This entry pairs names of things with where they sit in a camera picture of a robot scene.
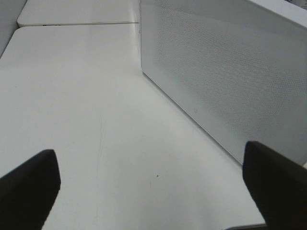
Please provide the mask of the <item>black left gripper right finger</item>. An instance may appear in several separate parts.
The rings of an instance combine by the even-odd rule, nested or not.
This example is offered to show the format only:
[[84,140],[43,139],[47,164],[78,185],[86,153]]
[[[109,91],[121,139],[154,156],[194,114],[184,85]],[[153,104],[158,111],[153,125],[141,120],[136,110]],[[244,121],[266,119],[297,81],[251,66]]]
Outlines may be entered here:
[[257,141],[245,146],[242,176],[271,230],[307,228],[307,170]]

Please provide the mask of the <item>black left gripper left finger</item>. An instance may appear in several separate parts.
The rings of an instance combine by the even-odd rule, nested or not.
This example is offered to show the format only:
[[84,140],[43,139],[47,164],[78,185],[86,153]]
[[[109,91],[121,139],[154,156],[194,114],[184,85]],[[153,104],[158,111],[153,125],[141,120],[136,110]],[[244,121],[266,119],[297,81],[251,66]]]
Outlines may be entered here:
[[40,230],[58,196],[61,185],[54,150],[31,157],[0,179],[0,228]]

